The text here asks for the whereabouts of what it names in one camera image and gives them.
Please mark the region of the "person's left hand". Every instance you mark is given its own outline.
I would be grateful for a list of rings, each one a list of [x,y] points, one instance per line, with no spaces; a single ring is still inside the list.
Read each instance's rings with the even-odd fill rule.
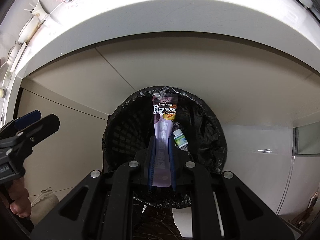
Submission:
[[[1,193],[1,199],[5,207],[21,218],[29,217],[31,214],[31,202],[29,200],[29,192],[25,188],[24,177],[15,179],[7,192],[13,202],[10,204],[8,202],[9,199]]]

